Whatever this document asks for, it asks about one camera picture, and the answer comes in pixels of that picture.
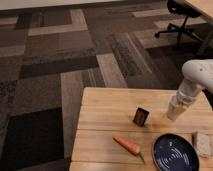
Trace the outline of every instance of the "dark blue plate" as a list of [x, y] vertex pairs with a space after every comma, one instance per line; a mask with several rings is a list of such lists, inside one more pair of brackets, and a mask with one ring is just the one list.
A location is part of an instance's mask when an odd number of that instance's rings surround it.
[[155, 141], [153, 159], [160, 171], [199, 170], [194, 148], [184, 138], [174, 134], [164, 134]]

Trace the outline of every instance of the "office chair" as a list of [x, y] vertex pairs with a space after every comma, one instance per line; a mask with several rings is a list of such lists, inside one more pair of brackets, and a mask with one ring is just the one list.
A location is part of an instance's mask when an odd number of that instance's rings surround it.
[[176, 48], [178, 48], [180, 45], [182, 34], [186, 34], [192, 39], [195, 39], [201, 43], [202, 40], [194, 33], [194, 29], [186, 28], [186, 23], [189, 17], [196, 18], [201, 14], [188, 6], [176, 2], [175, 0], [168, 0], [167, 7], [170, 13], [185, 15], [185, 20], [181, 26], [170, 23], [167, 27], [167, 30], [157, 32], [155, 37], [159, 38], [161, 33], [178, 33]]

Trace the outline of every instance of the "wooden plank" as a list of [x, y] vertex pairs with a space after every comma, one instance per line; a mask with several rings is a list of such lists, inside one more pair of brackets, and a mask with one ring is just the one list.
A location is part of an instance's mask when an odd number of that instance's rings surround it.
[[[145, 158], [146, 165], [153, 166], [152, 145], [161, 133], [116, 132], [116, 131], [88, 131], [78, 130], [74, 145], [72, 161], [143, 164], [140, 157], [136, 157], [116, 143], [112, 136], [122, 136], [139, 144]], [[189, 143], [191, 134], [179, 134]], [[213, 167], [213, 158], [200, 157], [200, 166]]]
[[89, 163], [72, 162], [70, 171], [156, 171], [155, 166], [142, 164], [114, 164], [114, 163]]
[[183, 0], [192, 8], [198, 10], [208, 19], [213, 20], [213, 1], [212, 0]]
[[150, 115], [146, 125], [141, 128], [132, 122], [137, 110], [136, 107], [83, 106], [81, 107], [78, 129], [162, 133], [193, 133], [200, 131], [206, 134], [213, 133], [212, 111], [188, 110], [173, 122], [166, 117], [166, 109], [158, 110], [151, 106], [145, 109], [150, 112]]
[[[85, 88], [83, 106], [138, 107], [167, 109], [174, 90], [143, 90], [143, 89], [113, 89]], [[189, 110], [212, 111], [203, 93]]]

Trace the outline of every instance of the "chair wheel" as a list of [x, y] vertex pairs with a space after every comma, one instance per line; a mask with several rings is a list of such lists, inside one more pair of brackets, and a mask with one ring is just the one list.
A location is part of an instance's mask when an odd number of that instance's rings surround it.
[[160, 33], [155, 33], [155, 37], [159, 38], [160, 37]]

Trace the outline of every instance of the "floor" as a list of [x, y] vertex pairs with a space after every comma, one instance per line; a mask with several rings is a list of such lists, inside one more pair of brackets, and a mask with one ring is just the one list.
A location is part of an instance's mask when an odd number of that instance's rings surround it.
[[[176, 51], [176, 35], [153, 34], [182, 21], [163, 0], [2, 14], [0, 170], [68, 170], [84, 87], [177, 89], [199, 44], [184, 36]], [[208, 33], [202, 18], [188, 24]]]

